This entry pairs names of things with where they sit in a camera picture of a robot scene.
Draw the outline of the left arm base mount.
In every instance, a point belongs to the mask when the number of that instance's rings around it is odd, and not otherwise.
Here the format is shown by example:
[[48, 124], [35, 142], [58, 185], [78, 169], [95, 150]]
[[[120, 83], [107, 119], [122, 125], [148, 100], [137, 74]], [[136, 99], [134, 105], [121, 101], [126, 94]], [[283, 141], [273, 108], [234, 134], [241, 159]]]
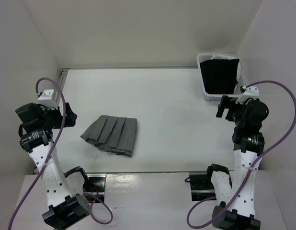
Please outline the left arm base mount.
[[98, 196], [104, 202], [106, 175], [91, 173], [88, 174], [88, 181], [83, 185], [83, 192]]

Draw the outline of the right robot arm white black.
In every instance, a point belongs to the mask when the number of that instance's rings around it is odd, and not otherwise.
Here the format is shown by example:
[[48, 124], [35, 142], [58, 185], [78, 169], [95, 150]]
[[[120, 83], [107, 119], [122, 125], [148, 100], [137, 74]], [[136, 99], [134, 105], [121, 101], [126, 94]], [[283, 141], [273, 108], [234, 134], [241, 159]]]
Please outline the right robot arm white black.
[[221, 118], [227, 109], [226, 120], [234, 122], [235, 170], [229, 173], [225, 166], [211, 164], [204, 177], [205, 184], [214, 188], [217, 205], [212, 216], [217, 220], [213, 227], [221, 230], [259, 230], [261, 222], [255, 217], [254, 192], [257, 157], [263, 153], [264, 137], [260, 132], [262, 122], [269, 114], [266, 104], [259, 99], [248, 98], [239, 103], [237, 98], [223, 96], [216, 116]]

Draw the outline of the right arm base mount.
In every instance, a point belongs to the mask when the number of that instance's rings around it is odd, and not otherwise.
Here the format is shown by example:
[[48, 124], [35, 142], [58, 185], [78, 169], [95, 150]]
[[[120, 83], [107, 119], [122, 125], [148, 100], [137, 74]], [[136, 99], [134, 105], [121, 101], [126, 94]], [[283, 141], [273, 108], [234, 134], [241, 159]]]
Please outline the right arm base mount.
[[184, 181], [190, 185], [192, 201], [215, 197], [214, 187], [205, 172], [189, 173]]

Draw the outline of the grey pleated skirt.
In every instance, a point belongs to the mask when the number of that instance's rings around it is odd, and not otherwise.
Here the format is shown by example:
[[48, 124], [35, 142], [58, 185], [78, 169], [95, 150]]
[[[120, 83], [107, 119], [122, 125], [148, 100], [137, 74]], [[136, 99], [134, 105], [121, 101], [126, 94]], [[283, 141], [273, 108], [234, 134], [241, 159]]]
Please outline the grey pleated skirt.
[[99, 150], [132, 157], [137, 119], [102, 115], [80, 137]]

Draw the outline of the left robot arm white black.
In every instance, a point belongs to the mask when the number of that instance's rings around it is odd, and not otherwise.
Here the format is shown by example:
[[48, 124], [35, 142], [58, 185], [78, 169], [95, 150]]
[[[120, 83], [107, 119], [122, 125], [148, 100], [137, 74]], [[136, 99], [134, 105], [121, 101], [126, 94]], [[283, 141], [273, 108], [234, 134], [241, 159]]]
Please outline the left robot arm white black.
[[56, 230], [65, 230], [91, 214], [89, 202], [83, 195], [83, 191], [90, 187], [90, 179], [79, 166], [63, 172], [53, 146], [53, 129], [76, 124], [77, 115], [72, 112], [69, 103], [65, 106], [65, 121], [59, 108], [47, 108], [41, 104], [28, 103], [15, 111], [22, 121], [19, 127], [20, 145], [38, 170], [43, 170], [41, 179], [49, 208], [42, 215], [43, 220]]

